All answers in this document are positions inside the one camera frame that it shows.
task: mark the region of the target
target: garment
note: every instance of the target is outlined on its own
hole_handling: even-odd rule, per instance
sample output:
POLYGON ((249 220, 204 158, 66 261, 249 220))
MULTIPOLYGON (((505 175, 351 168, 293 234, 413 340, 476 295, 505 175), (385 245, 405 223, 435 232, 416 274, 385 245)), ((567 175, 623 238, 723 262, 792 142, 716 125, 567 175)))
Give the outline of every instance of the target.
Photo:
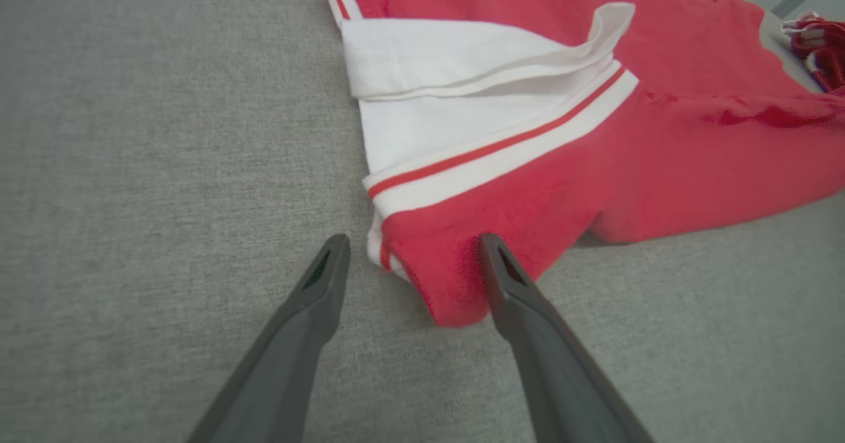
POLYGON ((359 100, 368 253, 435 322, 487 313, 477 237, 532 278, 585 230, 727 226, 845 186, 845 100, 740 0, 329 0, 359 100))
POLYGON ((795 55, 800 57, 821 88, 845 96, 845 22, 833 22, 814 12, 783 22, 795 55))

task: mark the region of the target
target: folded cloth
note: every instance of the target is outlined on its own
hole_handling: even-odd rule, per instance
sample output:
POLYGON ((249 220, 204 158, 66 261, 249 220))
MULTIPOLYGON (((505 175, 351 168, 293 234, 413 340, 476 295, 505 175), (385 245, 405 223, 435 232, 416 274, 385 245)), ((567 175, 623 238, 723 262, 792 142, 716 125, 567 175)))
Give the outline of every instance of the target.
POLYGON ((821 88, 845 96, 845 22, 832 22, 808 12, 783 22, 781 31, 821 88))
POLYGON ((845 98, 809 94, 740 0, 329 0, 361 107, 368 255, 438 325, 483 319, 477 238, 536 279, 845 187, 845 98))

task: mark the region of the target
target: gray table surface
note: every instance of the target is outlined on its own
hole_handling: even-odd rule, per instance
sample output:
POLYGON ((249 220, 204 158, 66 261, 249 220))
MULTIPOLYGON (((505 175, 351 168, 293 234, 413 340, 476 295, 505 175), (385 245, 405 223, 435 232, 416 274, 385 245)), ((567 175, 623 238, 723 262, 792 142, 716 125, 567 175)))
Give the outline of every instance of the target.
MULTIPOLYGON (((365 172, 325 0, 0 0, 0 440, 184 439, 335 232, 305 440, 531 440, 490 320, 368 263, 365 172)), ((842 194, 538 284, 657 440, 842 439, 842 194)))

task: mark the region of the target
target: red and white cloth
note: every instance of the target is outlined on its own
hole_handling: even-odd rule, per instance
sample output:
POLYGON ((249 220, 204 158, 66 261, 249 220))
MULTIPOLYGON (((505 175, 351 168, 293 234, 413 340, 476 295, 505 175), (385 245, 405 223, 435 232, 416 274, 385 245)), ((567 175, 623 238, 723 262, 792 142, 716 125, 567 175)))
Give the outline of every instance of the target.
POLYGON ((821 88, 845 96, 845 22, 832 22, 808 12, 783 22, 792 48, 821 88))
POLYGON ((435 322, 483 319, 477 238, 537 278, 845 187, 845 99, 808 94, 740 0, 329 0, 361 106, 368 254, 435 322))

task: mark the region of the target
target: red fabric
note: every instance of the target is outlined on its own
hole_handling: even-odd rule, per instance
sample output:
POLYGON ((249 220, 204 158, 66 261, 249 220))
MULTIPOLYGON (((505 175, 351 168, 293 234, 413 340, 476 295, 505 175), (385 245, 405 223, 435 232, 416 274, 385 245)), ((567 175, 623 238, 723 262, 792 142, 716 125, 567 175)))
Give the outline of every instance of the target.
POLYGON ((807 61, 815 79, 825 91, 845 96, 845 22, 831 22, 814 15, 795 22, 797 32, 792 36, 796 55, 807 61))
POLYGON ((477 237, 501 235, 538 278, 584 230, 613 242, 726 226, 845 186, 845 99, 814 95, 758 38, 740 0, 357 0, 365 18, 516 25, 582 43, 595 8, 636 4, 615 50, 640 79, 595 131, 437 205, 390 215, 384 244, 440 325, 483 319, 477 237))

